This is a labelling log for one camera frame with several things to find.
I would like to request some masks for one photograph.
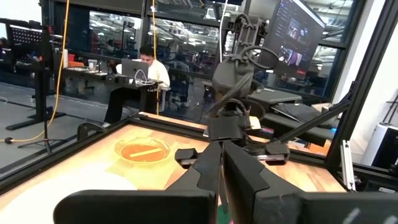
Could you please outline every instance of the laptop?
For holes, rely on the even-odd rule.
[[[147,63],[125,58],[122,59],[122,75],[125,75],[130,81],[134,79],[135,81],[148,80],[148,69],[149,66]]]
[[[320,116],[322,113],[311,106],[301,103],[279,103],[271,107],[274,111],[300,123],[306,123]],[[331,129],[334,124],[331,120],[318,125],[319,128]]]

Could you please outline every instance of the green object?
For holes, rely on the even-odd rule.
[[[224,214],[223,207],[217,208],[217,224],[229,224],[231,222],[231,215]]]

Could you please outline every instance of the silver laptop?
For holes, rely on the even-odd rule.
[[[122,59],[122,75],[136,80],[148,80],[148,64],[130,59]]]

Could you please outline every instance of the cable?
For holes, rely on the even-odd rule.
[[[2,99],[2,101],[4,101],[4,104],[6,104],[6,103],[8,103],[8,99],[7,98],[5,98],[5,97],[3,97],[3,96],[0,96],[0,100]]]
[[[218,45],[220,46],[220,63],[223,62],[223,46],[222,46],[222,28],[223,28],[223,21],[224,21],[224,16],[225,16],[225,10],[226,10],[226,6],[228,4],[228,0],[225,0],[225,4],[224,4],[224,9],[223,9],[223,15],[221,16],[221,20],[220,20],[220,28],[218,29]]]
[[[156,57],[156,25],[155,25],[155,0],[152,0],[152,23],[154,24],[154,57]],[[159,73],[156,71],[156,82],[159,83]],[[156,89],[156,115],[159,115],[159,91],[160,86]]]
[[[269,53],[271,53],[273,56],[275,56],[275,59],[278,60],[278,55],[276,55],[273,51],[271,51],[270,49],[266,48],[266,47],[262,47],[262,46],[249,46],[246,47],[245,49],[242,50],[242,52],[240,53],[240,56],[243,56],[243,54],[246,54],[246,56],[248,56],[248,60],[255,66],[264,69],[264,70],[268,70],[268,69],[273,69],[277,63],[275,63],[274,66],[265,66],[265,65],[261,65],[260,63],[256,62],[255,60],[253,60],[253,58],[250,57],[250,55],[248,55],[248,51],[249,50],[265,50],[268,51]]]
[[[137,78],[137,74],[138,74],[139,72],[142,72],[142,73],[144,74],[145,81],[144,81],[144,80],[141,80],[141,79],[139,79],[139,78]],[[139,69],[139,70],[136,72],[136,74],[135,74],[135,76],[134,76],[134,81],[136,81],[136,84],[140,84],[140,85],[154,85],[154,84],[155,84],[155,82],[150,82],[150,81],[148,81],[145,72],[142,71],[141,69]]]
[[[52,112],[51,119],[50,119],[49,124],[47,125],[47,127],[49,127],[51,125],[51,123],[54,120],[54,117],[55,117],[55,115],[57,113],[58,100],[59,100],[59,96],[60,96],[61,72],[62,72],[62,67],[63,67],[63,59],[65,57],[65,46],[66,46],[66,43],[67,43],[68,17],[69,17],[69,0],[67,0],[67,2],[66,2],[65,27],[64,27],[64,30],[63,30],[63,37],[62,37],[63,38],[62,56],[61,56],[60,67],[58,69],[58,82],[57,82],[57,92],[56,92],[56,95],[55,95],[55,106],[54,106],[54,110]],[[41,135],[43,135],[43,134],[44,134],[44,130],[40,134],[38,134],[38,135],[36,135],[36,136],[34,136],[32,138],[29,138],[29,139],[6,138],[6,139],[0,139],[0,141],[4,141],[7,144],[11,144],[13,142],[27,142],[27,141],[35,140],[35,139],[39,138]]]

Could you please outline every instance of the white cloth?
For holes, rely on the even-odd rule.
[[[140,62],[141,59],[134,59],[133,61]],[[116,70],[118,74],[122,74],[122,64],[116,66]],[[166,67],[162,64],[162,62],[158,60],[154,60],[151,66],[148,68],[148,78],[151,80],[158,80],[163,82],[160,84],[162,89],[167,89],[170,87],[170,78],[169,73],[167,72]]]
[[[81,190],[137,190],[124,177],[95,167],[60,175],[27,189],[0,212],[0,223],[54,224],[53,211],[70,194]]]

